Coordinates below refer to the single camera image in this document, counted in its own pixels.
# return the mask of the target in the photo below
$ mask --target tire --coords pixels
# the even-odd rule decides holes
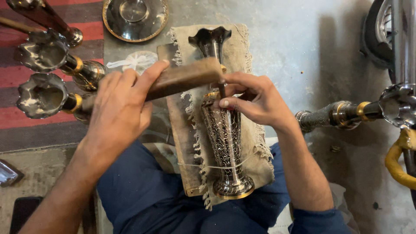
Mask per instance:
[[[386,42],[379,42],[376,37],[376,19],[384,0],[375,0],[364,22],[363,43],[366,55],[379,67],[394,69],[393,50]]]

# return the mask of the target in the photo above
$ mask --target wheel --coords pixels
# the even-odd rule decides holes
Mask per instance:
[[[394,69],[391,28],[391,0],[375,0],[364,22],[364,50],[377,66],[390,70]]]

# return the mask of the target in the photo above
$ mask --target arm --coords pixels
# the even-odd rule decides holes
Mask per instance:
[[[167,66],[166,61],[156,62],[140,77],[132,69],[113,72],[100,82],[85,138],[20,234],[77,232],[98,179],[149,126],[152,104],[144,100]]]
[[[227,98],[219,102],[220,107],[236,109],[252,121],[270,125],[276,131],[293,206],[307,211],[332,209],[328,181],[309,153],[297,120],[271,80],[266,76],[237,72],[225,75],[223,82],[229,85],[226,86]]]

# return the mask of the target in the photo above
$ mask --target man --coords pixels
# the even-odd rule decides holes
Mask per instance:
[[[290,200],[291,233],[349,233],[295,117],[266,76],[224,75],[228,97],[216,105],[274,128],[280,141],[271,148],[276,181],[211,212],[201,197],[186,197],[180,176],[165,174],[136,141],[150,123],[149,87],[168,64],[156,62],[141,76],[132,69],[113,72],[100,82],[87,135],[21,234],[76,233],[96,185],[114,233],[266,233]],[[231,97],[240,93],[255,98]]]

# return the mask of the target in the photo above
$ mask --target red stripe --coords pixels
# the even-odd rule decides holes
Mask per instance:
[[[73,115],[62,111],[46,119],[29,119],[17,107],[0,108],[0,129],[30,127],[35,125],[69,122],[75,120],[76,118]]]
[[[16,31],[11,28],[0,28],[0,46],[14,46],[25,42],[27,34]]]
[[[104,59],[94,59],[93,61],[104,63]],[[17,87],[26,82],[33,73],[34,71],[25,66],[0,67],[0,74],[2,76],[0,79],[0,88]],[[59,69],[53,71],[53,73],[57,74],[64,81],[72,81],[71,76],[65,75]]]
[[[83,4],[83,3],[92,3],[92,2],[101,2],[102,0],[48,0],[47,2],[51,6],[59,6],[59,5],[71,5],[71,4]],[[0,9],[9,8],[7,5],[6,0],[0,1]]]
[[[84,41],[104,39],[104,27],[101,21],[89,23],[72,23],[71,27],[76,27],[84,34]],[[27,34],[11,28],[0,27],[0,46],[18,46],[25,42]]]

